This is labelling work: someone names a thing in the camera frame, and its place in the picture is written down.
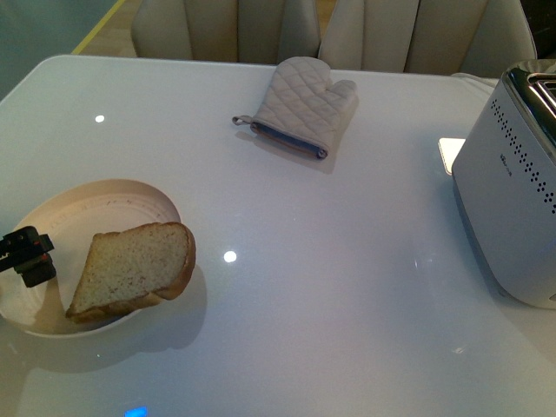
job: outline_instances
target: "glossy table surface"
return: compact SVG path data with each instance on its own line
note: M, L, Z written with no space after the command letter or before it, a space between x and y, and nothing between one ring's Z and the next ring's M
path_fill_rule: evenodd
M0 319L0 414L553 414L556 312L481 272L438 149L492 88L333 71L359 106L317 162L231 122L273 71L59 56L0 103L3 234L65 189L128 178L166 193L197 241L178 299L104 333Z

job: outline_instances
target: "toaster brand logo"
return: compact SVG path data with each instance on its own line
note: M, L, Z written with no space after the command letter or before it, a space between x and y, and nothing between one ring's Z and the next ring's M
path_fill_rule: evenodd
M512 171L507 166L506 157L504 156L504 154L500 154L500 160L502 161L502 164L504 165L504 168L506 168L507 174L509 176L512 176Z

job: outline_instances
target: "wooden floor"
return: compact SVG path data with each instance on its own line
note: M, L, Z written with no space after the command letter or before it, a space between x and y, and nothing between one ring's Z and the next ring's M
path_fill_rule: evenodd
M75 52L81 55L96 56L136 56L129 29L141 1L124 0L123 3L116 3L116 12L109 17L106 23L99 24L91 33L94 36L86 38ZM321 34L324 34L336 0L316 0L316 2Z

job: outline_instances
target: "beige plate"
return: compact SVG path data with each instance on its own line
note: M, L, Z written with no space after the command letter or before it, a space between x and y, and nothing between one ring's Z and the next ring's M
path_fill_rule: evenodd
M57 278L26 288L11 269L0 280L0 314L29 334L69 338L112 328L137 312L113 321L76 325L65 310L81 277L95 233L123 231L151 222L179 222L172 201L161 191L131 180L91 182L57 195L23 218L16 229L35 226L54 244L50 252Z

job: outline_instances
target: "bread crust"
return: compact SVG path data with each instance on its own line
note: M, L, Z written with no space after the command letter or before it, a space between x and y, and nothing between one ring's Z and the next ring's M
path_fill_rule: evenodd
M75 306L72 302L68 310L66 311L66 317L71 319L74 323L106 321L114 319L115 317L124 316L141 308L155 306L157 304L160 304L164 300L173 300L178 295L180 295L189 284L189 281L191 280L191 276L193 274L193 269L195 268L195 238L193 236L193 233L191 233L191 230L189 230L189 228L182 223L169 222L166 224L180 225L185 230L187 236L187 253L185 255L185 262L182 266L182 270L180 271L180 274L167 287L158 288L152 292L147 293L146 295L142 295L130 300L113 301L102 306L94 306L92 308L83 310L80 313L77 313L75 311ZM144 224L135 229L147 228L150 225L152 225L152 223ZM123 232L109 232L103 235L119 235L120 233Z

